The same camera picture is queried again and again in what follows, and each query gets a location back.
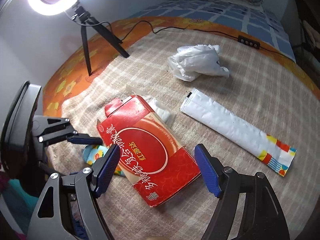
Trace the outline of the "white plastic bag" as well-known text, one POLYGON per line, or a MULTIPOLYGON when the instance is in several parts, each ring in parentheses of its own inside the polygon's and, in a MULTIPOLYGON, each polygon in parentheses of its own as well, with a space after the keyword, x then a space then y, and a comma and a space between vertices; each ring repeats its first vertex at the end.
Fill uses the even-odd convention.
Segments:
POLYGON ((200 75, 229 77, 229 70, 220 65, 220 46, 198 44, 182 46, 168 57, 169 70, 174 77, 191 82, 200 75))

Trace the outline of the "teal cloth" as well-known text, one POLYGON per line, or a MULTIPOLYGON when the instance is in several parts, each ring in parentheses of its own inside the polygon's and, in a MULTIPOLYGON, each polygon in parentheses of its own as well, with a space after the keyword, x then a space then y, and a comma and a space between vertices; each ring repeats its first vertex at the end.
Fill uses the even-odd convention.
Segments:
POLYGON ((2 194, 10 213, 26 235, 38 198, 27 194, 17 179, 10 179, 2 194))

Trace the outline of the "red cardboard box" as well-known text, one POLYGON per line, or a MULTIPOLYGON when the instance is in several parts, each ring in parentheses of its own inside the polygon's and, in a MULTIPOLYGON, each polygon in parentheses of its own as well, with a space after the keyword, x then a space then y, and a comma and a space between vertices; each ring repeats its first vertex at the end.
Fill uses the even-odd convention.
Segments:
POLYGON ((200 175, 194 158, 141 96, 114 98, 104 111, 97 131, 106 146, 119 146, 120 169, 150 207, 163 204, 200 175))

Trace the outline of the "orange floral bed sheet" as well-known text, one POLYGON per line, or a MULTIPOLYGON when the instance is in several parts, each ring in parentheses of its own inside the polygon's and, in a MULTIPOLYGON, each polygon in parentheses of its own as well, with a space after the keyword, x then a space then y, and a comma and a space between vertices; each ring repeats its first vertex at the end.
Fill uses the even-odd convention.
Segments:
MULTIPOLYGON (((237 40, 239 35, 253 38, 251 35, 225 25, 182 17, 146 16, 129 18, 113 22, 111 27, 114 34, 124 41, 122 46, 125 49, 148 35, 151 29, 156 27, 179 27, 190 30, 210 31, 216 35, 234 40, 237 40)), ((89 56, 92 73, 88 74, 83 49, 79 48, 44 86, 42 90, 42 108, 45 115, 60 117, 63 102, 88 88, 92 81, 119 55, 114 48, 98 35, 94 35, 89 39, 88 46, 91 50, 89 56)), ((317 98, 319 97, 319 86, 312 81, 310 75, 306 74, 298 64, 265 42, 260 43, 259 51, 292 72, 317 98)))

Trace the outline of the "blue checked bed sheet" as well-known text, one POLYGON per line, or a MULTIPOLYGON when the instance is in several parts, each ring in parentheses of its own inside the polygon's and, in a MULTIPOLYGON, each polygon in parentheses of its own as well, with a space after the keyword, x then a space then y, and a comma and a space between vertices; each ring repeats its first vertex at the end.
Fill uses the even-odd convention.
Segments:
POLYGON ((274 13, 221 0, 169 0, 133 14, 131 17, 167 16, 205 20, 242 31, 273 46, 295 61, 283 26, 274 13))

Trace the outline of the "long white colourful wrapper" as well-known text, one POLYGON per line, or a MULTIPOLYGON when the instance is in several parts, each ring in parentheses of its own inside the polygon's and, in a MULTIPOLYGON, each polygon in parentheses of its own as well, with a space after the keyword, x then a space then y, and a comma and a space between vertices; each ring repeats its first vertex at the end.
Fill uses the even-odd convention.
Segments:
POLYGON ((280 176, 285 176, 297 150, 236 116, 194 88, 180 110, 234 142, 280 176))

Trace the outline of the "beige plaid blanket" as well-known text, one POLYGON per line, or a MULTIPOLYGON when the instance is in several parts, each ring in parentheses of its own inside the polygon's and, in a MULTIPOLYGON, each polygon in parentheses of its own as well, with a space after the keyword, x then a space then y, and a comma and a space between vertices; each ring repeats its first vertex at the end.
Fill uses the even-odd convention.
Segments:
MULTIPOLYGON (((319 198, 319 100, 292 72, 258 51, 220 36, 165 30, 149 34, 114 59, 91 85, 60 103, 61 115, 82 133, 98 135, 96 123, 113 98, 138 88, 176 115, 172 131, 189 152, 202 143, 211 155, 239 173, 266 174, 284 212, 291 239, 303 231, 319 198), (180 81, 169 72, 167 58, 180 46, 218 44, 228 78, 201 76, 180 81), (296 149, 281 177, 253 155, 180 111, 188 92, 197 88, 226 109, 296 149)), ((149 207, 129 181, 114 176, 98 200, 115 239, 200 239, 217 205, 202 178, 159 207, 149 207)))

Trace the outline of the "small colourful floral packet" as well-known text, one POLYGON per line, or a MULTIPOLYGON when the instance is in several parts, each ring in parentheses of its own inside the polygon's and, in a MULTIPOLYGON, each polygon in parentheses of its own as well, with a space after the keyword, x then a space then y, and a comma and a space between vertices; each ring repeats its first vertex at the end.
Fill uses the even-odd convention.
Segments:
POLYGON ((94 162, 102 158, 108 150, 109 148, 103 145, 87 145, 81 150, 81 154, 84 162, 88 165, 93 165, 94 162))

